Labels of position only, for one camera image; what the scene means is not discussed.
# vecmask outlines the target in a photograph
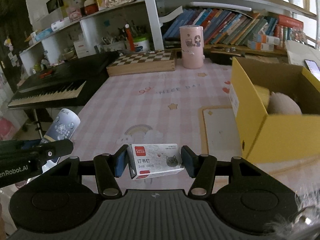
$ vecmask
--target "comix logo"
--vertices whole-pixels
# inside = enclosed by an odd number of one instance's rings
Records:
[[[146,151],[143,146],[135,146],[134,150],[137,156],[146,156]]]

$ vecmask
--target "black keyboard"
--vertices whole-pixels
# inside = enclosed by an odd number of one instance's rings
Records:
[[[117,52],[84,57],[52,68],[44,78],[41,71],[29,77],[8,104],[9,109],[84,106],[107,80],[106,67],[118,58]]]

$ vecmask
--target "red jar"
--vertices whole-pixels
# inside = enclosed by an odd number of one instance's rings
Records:
[[[98,12],[99,8],[94,0],[86,0],[84,2],[84,11],[86,15],[90,15],[95,12]]]

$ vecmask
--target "pink cylindrical container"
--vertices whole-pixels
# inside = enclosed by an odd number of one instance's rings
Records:
[[[182,63],[185,68],[197,69],[203,66],[203,27],[186,25],[180,27]]]

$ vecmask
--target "smartphone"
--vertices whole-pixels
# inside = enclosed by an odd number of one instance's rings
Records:
[[[320,81],[320,70],[318,64],[313,60],[304,60],[307,64],[308,70]]]

